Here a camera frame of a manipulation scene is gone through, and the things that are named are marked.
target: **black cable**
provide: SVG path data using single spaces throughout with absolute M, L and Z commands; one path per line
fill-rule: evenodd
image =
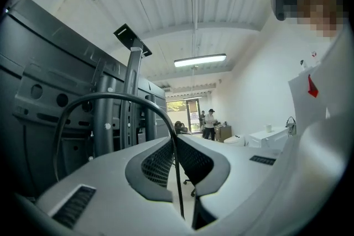
M 173 141 L 173 148 L 174 148 L 174 155 L 175 155 L 175 162 L 176 162 L 176 176 L 177 176 L 177 189 L 178 189 L 178 198 L 179 198 L 179 205 L 180 205 L 180 210 L 181 210 L 181 215 L 184 218 L 184 209 L 183 209 L 183 198 L 182 198 L 182 187 L 181 187 L 181 179 L 180 179 L 180 172 L 179 172 L 179 161 L 177 157 L 177 148 L 176 148 L 176 142 L 177 142 L 177 136 L 175 129 L 173 127 L 173 124 L 171 122 L 171 119 L 168 117 L 167 113 L 162 110 L 159 106 L 157 106 L 155 103 L 144 99 L 140 98 L 134 95 L 129 95 L 126 93 L 111 93 L 111 92 L 100 92 L 100 93 L 90 93 L 89 95 L 84 95 L 82 97 L 79 97 L 78 99 L 72 101 L 69 103 L 64 109 L 63 112 L 61 113 L 61 116 L 58 120 L 58 123 L 55 128 L 55 133 L 54 133 L 54 145 L 53 145 L 53 167 L 54 167 L 54 173 L 56 179 L 59 181 L 58 177 L 58 153 L 59 153 L 59 147 L 60 147 L 60 140 L 61 140 L 61 134 L 64 130 L 64 126 L 66 123 L 66 120 L 68 119 L 70 113 L 79 105 L 81 105 L 84 102 L 87 101 L 94 101 L 96 99 L 100 98 L 114 98 L 114 99 L 122 99 L 124 101 L 131 101 L 140 105 L 143 105 L 147 107 L 148 109 L 152 110 L 155 112 L 157 115 L 159 115 L 162 120 L 166 123 L 168 131 L 170 132 L 172 141 Z

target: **white shirt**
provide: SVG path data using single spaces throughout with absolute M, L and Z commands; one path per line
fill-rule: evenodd
M 205 128 L 214 128 L 214 116 L 209 113 L 205 115 Z

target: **white cup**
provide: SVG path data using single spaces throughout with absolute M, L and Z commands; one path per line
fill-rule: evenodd
M 271 124 L 264 125 L 264 130 L 266 133 L 270 133 L 272 131 L 272 125 Z

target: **black mesh panel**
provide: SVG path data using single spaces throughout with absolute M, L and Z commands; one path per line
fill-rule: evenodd
M 182 140 L 178 141 L 177 154 L 186 175 L 193 185 L 203 180 L 214 166 L 214 162 L 210 157 Z
M 167 188 L 167 180 L 172 162 L 173 143 L 170 140 L 142 162 L 142 171 L 146 178 L 161 187 Z

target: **ceiling light fixture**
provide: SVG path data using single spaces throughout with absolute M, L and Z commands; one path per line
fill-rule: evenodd
M 201 98 L 201 97 L 189 97 L 189 98 L 184 98 L 184 101 L 189 101 L 190 99 L 197 99 L 197 98 Z
M 210 63 L 210 62 L 218 62 L 224 61 L 226 59 L 226 54 L 214 54 L 214 55 L 206 55 L 206 56 L 198 56 L 198 57 L 190 57 L 186 59 L 175 60 L 176 67 L 183 67 L 189 65 L 196 65 L 202 63 Z

